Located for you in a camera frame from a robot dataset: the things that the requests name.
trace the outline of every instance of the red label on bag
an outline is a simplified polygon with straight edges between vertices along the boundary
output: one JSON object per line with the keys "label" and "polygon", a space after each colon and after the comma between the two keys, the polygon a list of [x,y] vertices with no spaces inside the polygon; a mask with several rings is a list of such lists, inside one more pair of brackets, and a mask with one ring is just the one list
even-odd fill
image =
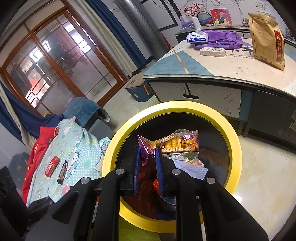
{"label": "red label on bag", "polygon": [[283,41],[281,38],[281,33],[274,30],[276,35],[276,60],[280,61],[283,57]]}

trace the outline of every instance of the hello kitty blanket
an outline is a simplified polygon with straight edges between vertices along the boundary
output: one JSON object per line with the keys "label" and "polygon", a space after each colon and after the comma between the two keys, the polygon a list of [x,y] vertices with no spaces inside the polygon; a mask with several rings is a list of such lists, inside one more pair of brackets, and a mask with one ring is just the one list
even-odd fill
{"label": "hello kitty blanket", "polygon": [[[47,196],[57,202],[82,177],[90,177],[92,180],[102,177],[103,159],[110,139],[106,137],[98,141],[69,119],[62,120],[58,127],[59,134],[49,145],[33,175],[27,206]],[[60,162],[52,176],[47,177],[44,172],[53,156],[57,156]],[[65,179],[62,184],[58,184],[57,179],[65,162]]]}

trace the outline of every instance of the yellow bucket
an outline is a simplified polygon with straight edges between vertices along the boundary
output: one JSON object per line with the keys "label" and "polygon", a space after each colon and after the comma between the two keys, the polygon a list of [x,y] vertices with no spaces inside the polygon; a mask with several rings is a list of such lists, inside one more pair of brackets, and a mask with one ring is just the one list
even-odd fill
{"label": "yellow bucket", "polygon": [[[234,193],[242,170],[239,139],[230,123],[214,109],[191,101],[171,101],[151,106],[129,119],[114,135],[103,162],[102,175],[118,168],[132,156],[136,135],[156,140],[177,129],[199,130],[199,159],[210,160],[209,171],[218,173],[218,181]],[[176,221],[149,217],[134,210],[120,199],[120,215],[131,224],[152,232],[173,233]]]}

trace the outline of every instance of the black chair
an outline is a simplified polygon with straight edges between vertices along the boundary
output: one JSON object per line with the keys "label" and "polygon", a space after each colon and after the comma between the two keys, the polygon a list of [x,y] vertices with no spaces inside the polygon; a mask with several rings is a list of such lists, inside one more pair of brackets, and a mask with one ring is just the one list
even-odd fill
{"label": "black chair", "polygon": [[28,219],[27,207],[16,190],[8,168],[3,167],[0,169],[0,239],[23,240]]}

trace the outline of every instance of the blue curtain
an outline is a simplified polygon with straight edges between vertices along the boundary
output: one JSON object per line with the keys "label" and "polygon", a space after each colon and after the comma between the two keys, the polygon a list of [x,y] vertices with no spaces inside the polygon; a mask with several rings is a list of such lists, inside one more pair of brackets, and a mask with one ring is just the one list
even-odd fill
{"label": "blue curtain", "polygon": [[0,122],[14,137],[22,141],[20,129],[17,127],[16,123],[14,122],[11,115],[7,111],[6,106],[3,103],[1,98],[0,98]]}
{"label": "blue curtain", "polygon": [[96,12],[96,14],[103,20],[107,27],[111,30],[122,47],[128,53],[135,65],[140,68],[146,62],[143,54],[138,46],[132,40],[125,28],[113,15],[113,13],[106,7],[101,0],[85,0],[88,5]]}
{"label": "blue curtain", "polygon": [[[4,92],[6,93],[9,102],[19,118],[25,130],[34,138],[40,136],[40,127],[56,127],[64,118],[64,115],[47,115],[45,117],[38,116],[21,103],[4,85],[1,83]],[[0,99],[0,122],[1,124],[16,138],[22,141],[20,130],[15,124],[14,120],[7,111],[3,101]]]}

